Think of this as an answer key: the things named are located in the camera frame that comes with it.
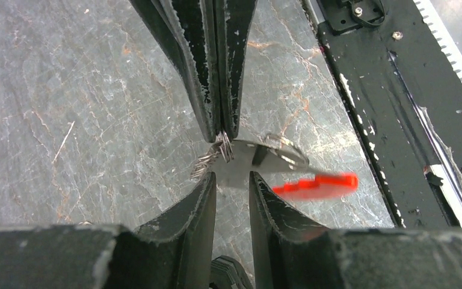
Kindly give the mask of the metal keyring tool red handle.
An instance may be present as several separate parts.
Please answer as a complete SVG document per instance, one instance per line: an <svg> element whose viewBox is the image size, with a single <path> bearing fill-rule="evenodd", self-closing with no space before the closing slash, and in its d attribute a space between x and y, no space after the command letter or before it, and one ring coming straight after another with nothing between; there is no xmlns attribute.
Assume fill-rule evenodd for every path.
<svg viewBox="0 0 462 289"><path fill-rule="evenodd" d="M329 172L310 165L309 158L292 141L268 133L260 142L220 135L207 153L194 163L190 177L199 179L207 172L220 177L220 185L239 188L249 172L307 173L309 177L273 186L278 196L290 200L322 200L347 196L359 186L353 172Z"/></svg>

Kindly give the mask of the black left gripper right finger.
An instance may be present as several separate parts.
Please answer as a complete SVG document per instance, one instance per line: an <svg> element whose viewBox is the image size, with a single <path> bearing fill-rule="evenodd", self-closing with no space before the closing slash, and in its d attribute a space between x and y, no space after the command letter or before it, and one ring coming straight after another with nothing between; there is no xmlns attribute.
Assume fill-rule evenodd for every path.
<svg viewBox="0 0 462 289"><path fill-rule="evenodd" d="M462 230L330 229L249 175L257 288L462 288Z"/></svg>

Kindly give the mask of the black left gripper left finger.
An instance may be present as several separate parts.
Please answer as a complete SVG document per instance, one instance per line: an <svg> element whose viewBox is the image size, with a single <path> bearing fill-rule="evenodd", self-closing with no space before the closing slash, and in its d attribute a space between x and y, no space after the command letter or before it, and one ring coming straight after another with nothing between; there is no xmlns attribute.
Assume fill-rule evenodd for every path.
<svg viewBox="0 0 462 289"><path fill-rule="evenodd" d="M0 226L0 288L208 288L216 176L134 231Z"/></svg>

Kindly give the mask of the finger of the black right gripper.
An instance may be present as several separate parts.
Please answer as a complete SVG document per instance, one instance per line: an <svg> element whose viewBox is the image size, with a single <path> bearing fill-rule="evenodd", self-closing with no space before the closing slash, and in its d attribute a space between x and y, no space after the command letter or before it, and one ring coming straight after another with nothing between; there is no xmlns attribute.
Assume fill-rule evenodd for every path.
<svg viewBox="0 0 462 289"><path fill-rule="evenodd" d="M221 128L228 138L238 136L245 56L255 0L214 2Z"/></svg>
<svg viewBox="0 0 462 289"><path fill-rule="evenodd" d="M220 131L220 97L213 2L131 4L181 77L203 138L214 142Z"/></svg>

